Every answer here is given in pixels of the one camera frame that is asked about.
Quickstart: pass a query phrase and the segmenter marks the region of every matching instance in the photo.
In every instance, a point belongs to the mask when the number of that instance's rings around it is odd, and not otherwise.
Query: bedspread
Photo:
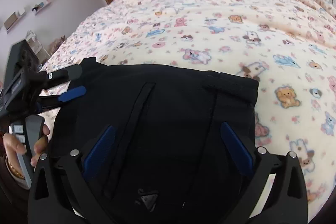
[[[83,21],[43,69],[95,56],[106,65],[165,64],[256,79],[255,144],[297,153],[312,219],[335,186],[335,15],[326,0],[115,0]],[[57,112],[44,114],[50,127]]]

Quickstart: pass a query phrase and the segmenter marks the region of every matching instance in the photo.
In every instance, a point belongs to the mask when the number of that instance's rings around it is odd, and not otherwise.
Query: black strap
[[[143,106],[154,86],[155,83],[145,83],[134,103],[132,112],[127,122],[127,126],[118,144],[118,150],[116,152],[112,167],[110,168],[110,174],[105,186],[104,195],[109,199],[111,199],[117,187],[119,174],[123,167],[128,146],[132,140],[133,133],[137,127],[137,123],[141,115]]]

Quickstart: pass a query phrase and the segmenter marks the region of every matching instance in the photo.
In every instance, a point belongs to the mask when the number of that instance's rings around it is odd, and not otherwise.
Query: metal screw
[[[40,160],[45,160],[48,157],[46,153],[40,155]]]
[[[290,151],[289,155],[294,159],[296,158],[296,153],[294,151]]]
[[[78,149],[74,149],[74,150],[72,150],[70,152],[70,155],[73,156],[73,157],[77,156],[78,154],[79,154],[79,150]]]
[[[260,146],[258,147],[258,152],[263,155],[266,154],[267,150],[265,147]]]

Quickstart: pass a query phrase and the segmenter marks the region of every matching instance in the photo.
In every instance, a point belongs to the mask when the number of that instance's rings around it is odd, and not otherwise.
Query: black device
[[[47,74],[38,72],[39,60],[26,40],[12,46],[5,74],[4,88],[0,97],[0,129],[15,134],[26,145],[26,154],[17,155],[26,182],[30,187],[34,175],[30,160],[34,144],[42,135],[44,118],[41,112],[61,106],[70,100],[64,95],[41,96],[42,89],[76,79],[82,70],[80,65]],[[77,89],[80,96],[83,89]]]

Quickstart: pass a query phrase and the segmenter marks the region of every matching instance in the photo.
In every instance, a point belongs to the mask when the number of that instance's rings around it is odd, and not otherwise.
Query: floating shelf
[[[21,18],[23,18],[26,15],[26,11],[20,15],[17,20],[8,28],[8,30],[6,30],[7,33],[9,33],[11,31],[11,29],[20,21]]]
[[[44,8],[46,8],[47,6],[49,6],[51,4],[50,0],[47,0],[44,2],[44,6],[40,9],[38,9],[37,11],[33,11],[34,15],[37,15],[39,12],[41,12]]]

